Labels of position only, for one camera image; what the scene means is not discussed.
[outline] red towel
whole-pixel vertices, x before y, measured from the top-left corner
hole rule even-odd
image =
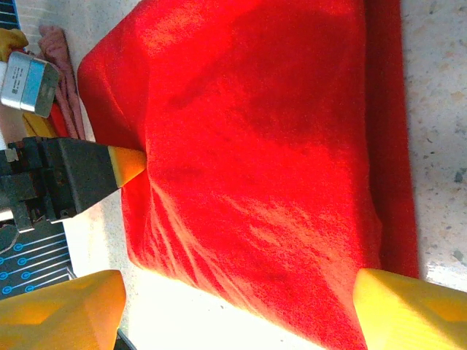
[[[417,276],[397,0],[146,0],[83,60],[96,139],[145,149],[132,261],[332,349],[360,268]]]

